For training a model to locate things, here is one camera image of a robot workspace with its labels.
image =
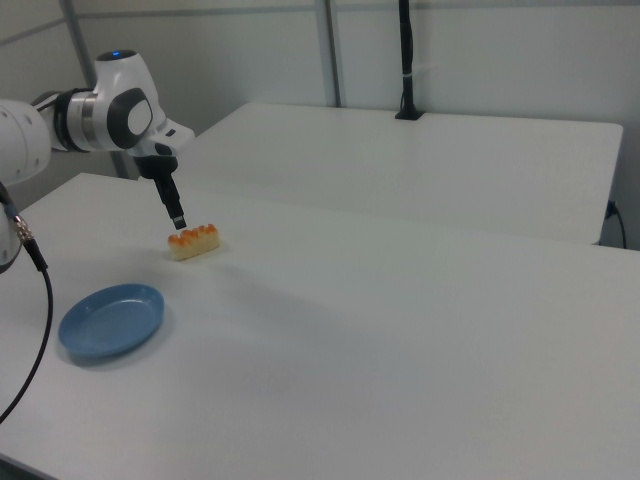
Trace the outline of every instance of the plastic plate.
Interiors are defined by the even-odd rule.
[[[164,298],[148,285],[105,288],[81,300],[60,323],[58,338],[69,353],[106,357],[144,342],[162,323]]]

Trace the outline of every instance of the table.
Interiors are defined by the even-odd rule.
[[[622,127],[248,104],[180,157],[183,185],[582,244],[600,239]]]
[[[152,185],[81,175],[26,210],[54,332],[142,282],[160,330],[108,362],[54,335],[0,452],[56,478],[635,479],[635,252],[181,189],[223,246],[168,259]],[[44,287],[0,276],[0,404],[37,350]]]

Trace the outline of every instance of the cable connector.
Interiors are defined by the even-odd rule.
[[[33,238],[33,232],[29,228],[29,224],[20,215],[16,215],[13,217],[13,225],[16,229],[20,242],[31,257],[31,260],[33,260],[38,271],[42,272],[49,268],[49,265],[47,265],[47,262],[45,262],[44,257],[40,252],[38,242]]]

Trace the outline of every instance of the blue bowl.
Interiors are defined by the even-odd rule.
[[[72,355],[106,357],[130,350],[162,323],[164,298],[149,285],[105,288],[81,300],[60,323],[58,338]]]

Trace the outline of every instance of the food item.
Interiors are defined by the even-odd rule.
[[[220,235],[218,229],[211,223],[200,225],[191,230],[183,230],[180,235],[171,235],[168,239],[169,248],[176,260],[185,260],[218,248]]]

